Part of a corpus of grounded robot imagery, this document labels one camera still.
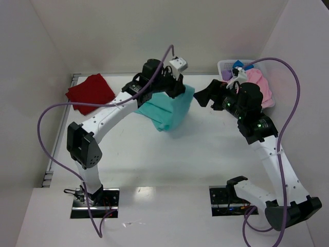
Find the teal t shirt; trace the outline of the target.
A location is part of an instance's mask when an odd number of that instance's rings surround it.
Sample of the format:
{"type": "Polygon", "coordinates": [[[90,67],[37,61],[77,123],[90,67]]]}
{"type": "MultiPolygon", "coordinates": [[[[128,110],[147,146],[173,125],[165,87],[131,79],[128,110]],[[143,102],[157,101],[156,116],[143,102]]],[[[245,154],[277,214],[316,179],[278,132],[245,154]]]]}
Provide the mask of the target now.
{"type": "Polygon", "coordinates": [[[155,93],[135,113],[150,119],[159,132],[173,131],[186,117],[195,93],[195,88],[189,85],[185,88],[185,92],[174,99],[165,93],[155,93]]]}

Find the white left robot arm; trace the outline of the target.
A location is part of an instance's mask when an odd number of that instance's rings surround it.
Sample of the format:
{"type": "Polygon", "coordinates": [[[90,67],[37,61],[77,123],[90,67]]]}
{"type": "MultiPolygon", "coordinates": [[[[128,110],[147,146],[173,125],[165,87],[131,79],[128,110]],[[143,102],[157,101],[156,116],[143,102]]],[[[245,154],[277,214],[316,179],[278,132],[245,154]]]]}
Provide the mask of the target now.
{"type": "Polygon", "coordinates": [[[131,82],[127,83],[111,102],[90,119],[67,129],[67,151],[75,161],[82,178],[81,189],[92,206],[99,206],[105,199],[98,172],[102,158],[99,147],[103,137],[126,116],[139,109],[155,93],[165,92],[176,98],[186,91],[182,72],[188,67],[183,58],[175,57],[164,66],[157,59],[149,59],[131,82]]]}

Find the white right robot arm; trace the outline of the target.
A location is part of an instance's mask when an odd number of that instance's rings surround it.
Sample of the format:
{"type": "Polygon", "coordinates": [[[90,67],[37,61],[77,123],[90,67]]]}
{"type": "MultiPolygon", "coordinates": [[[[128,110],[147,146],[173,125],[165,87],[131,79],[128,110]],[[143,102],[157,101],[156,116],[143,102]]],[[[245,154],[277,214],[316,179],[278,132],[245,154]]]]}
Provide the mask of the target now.
{"type": "Polygon", "coordinates": [[[276,231],[309,219],[322,207],[320,199],[311,197],[303,187],[278,144],[278,131],[262,112],[263,94],[256,84],[245,82],[234,90],[214,79],[194,98],[201,107],[213,101],[213,110],[226,110],[237,119],[240,133],[259,156],[274,188],[274,193],[267,192],[244,176],[229,179],[226,185],[229,202],[238,199],[250,202],[265,214],[276,231]]]}

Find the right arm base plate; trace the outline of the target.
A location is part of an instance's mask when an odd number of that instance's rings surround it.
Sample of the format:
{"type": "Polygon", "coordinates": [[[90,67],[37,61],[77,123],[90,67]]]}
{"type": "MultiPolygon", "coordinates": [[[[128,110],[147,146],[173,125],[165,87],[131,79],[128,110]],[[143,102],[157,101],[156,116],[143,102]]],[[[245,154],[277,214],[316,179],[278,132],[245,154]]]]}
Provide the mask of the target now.
{"type": "Polygon", "coordinates": [[[209,187],[211,212],[213,217],[217,216],[240,216],[244,215],[253,205],[241,198],[229,198],[225,186],[209,187]]]}

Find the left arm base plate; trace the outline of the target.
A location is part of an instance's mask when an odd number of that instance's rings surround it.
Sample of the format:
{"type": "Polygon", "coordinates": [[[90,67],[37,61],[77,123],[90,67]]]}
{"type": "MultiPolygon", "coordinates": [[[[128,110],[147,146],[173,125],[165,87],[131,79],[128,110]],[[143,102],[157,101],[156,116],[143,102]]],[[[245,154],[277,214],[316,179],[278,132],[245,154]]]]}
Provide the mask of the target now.
{"type": "MultiPolygon", "coordinates": [[[[65,189],[64,193],[73,195],[73,202],[71,208],[71,219],[88,219],[88,209],[86,203],[86,196],[81,188],[65,189]]],[[[119,188],[105,188],[103,195],[96,204],[90,201],[90,210],[93,218],[101,219],[105,215],[107,218],[118,218],[119,213],[119,188]]]]}

